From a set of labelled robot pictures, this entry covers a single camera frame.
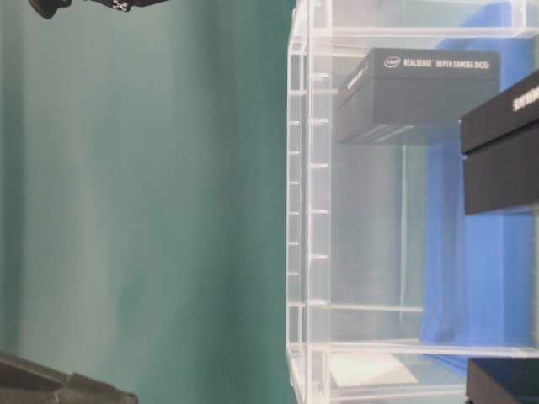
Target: black cardboard box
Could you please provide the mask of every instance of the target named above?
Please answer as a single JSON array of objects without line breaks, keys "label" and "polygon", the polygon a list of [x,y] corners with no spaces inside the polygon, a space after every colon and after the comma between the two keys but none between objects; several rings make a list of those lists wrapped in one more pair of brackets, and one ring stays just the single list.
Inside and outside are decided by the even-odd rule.
[{"label": "black cardboard box", "polygon": [[458,136],[462,114],[499,91],[499,57],[373,49],[335,99],[338,141],[428,144]]},{"label": "black cardboard box", "polygon": [[539,402],[538,358],[471,358],[466,395],[473,404]]},{"label": "black cardboard box", "polygon": [[539,72],[465,114],[461,136],[467,214],[539,201]]}]

